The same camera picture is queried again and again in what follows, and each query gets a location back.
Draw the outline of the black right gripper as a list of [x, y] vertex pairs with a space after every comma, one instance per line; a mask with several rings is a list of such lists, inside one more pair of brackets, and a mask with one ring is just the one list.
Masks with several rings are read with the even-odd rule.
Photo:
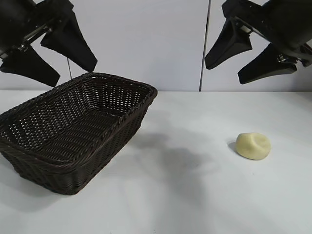
[[292, 74], [297, 59], [304, 67], [312, 64], [312, 2], [310, 0], [269, 0], [258, 5], [250, 0], [227, 0], [222, 4], [226, 20], [219, 37], [205, 56], [207, 69], [214, 69], [227, 59], [252, 50], [248, 28], [269, 44], [254, 60], [244, 66], [238, 77], [241, 84], [262, 78]]

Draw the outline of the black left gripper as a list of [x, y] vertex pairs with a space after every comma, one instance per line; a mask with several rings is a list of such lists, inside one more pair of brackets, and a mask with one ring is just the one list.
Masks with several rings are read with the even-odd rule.
[[69, 0], [2, 0], [0, 2], [0, 71], [55, 87], [60, 74], [28, 44], [47, 33], [41, 46], [93, 71], [97, 58], [86, 43]]

